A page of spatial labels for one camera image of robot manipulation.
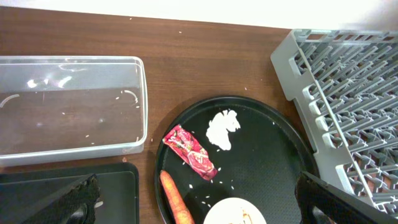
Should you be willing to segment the red snack wrapper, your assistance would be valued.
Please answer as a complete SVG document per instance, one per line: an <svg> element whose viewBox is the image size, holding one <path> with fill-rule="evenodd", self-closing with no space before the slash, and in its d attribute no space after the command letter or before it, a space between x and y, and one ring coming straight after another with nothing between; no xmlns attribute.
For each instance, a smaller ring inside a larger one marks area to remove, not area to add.
<svg viewBox="0 0 398 224"><path fill-rule="evenodd" d="M202 179L210 181L218 173L216 167L210 161L207 150L180 124L172 128L162 141Z"/></svg>

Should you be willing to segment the white bowl with food scraps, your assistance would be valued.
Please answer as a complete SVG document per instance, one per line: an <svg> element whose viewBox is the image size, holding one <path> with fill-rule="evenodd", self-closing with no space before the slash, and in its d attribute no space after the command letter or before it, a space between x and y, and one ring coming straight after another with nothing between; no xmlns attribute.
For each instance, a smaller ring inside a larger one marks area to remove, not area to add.
<svg viewBox="0 0 398 224"><path fill-rule="evenodd" d="M231 197L212 206L204 224L266 224L262 213L249 201Z"/></svg>

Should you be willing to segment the white tissue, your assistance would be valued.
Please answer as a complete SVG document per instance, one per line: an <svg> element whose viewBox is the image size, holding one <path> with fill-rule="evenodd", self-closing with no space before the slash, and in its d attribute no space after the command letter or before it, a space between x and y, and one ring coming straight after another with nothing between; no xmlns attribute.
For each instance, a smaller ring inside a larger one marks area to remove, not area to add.
<svg viewBox="0 0 398 224"><path fill-rule="evenodd" d="M206 130L206 137L209 142L218 146L223 151L230 151L232 148L229 140L229 133L234 133L241 128L237 120L237 112L234 110L223 110L217 113L209 121L209 127Z"/></svg>

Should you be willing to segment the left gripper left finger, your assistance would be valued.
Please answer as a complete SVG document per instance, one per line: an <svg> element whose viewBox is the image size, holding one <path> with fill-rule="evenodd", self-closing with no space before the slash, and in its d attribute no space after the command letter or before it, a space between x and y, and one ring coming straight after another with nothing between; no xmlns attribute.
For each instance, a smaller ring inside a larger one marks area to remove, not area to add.
<svg viewBox="0 0 398 224"><path fill-rule="evenodd" d="M95 204L99 197L97 176L84 175L33 203L21 216L21 222L91 224L96 220Z"/></svg>

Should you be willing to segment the orange carrot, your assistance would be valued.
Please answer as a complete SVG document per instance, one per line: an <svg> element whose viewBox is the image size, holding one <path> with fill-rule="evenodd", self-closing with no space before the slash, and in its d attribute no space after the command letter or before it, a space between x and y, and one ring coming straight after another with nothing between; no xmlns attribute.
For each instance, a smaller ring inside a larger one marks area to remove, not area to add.
<svg viewBox="0 0 398 224"><path fill-rule="evenodd" d="M193 217L185 205L185 202L183 201L171 175L167 171L162 170L160 172L160 181L167 196L176 224L194 224L195 222Z"/></svg>

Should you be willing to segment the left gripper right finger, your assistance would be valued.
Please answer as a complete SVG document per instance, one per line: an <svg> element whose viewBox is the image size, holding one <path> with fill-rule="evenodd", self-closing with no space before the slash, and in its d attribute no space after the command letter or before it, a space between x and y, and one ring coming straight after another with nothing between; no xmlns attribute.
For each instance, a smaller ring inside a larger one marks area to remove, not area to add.
<svg viewBox="0 0 398 224"><path fill-rule="evenodd" d="M397 219L308 172L301 172L295 198L302 223L397 223Z"/></svg>

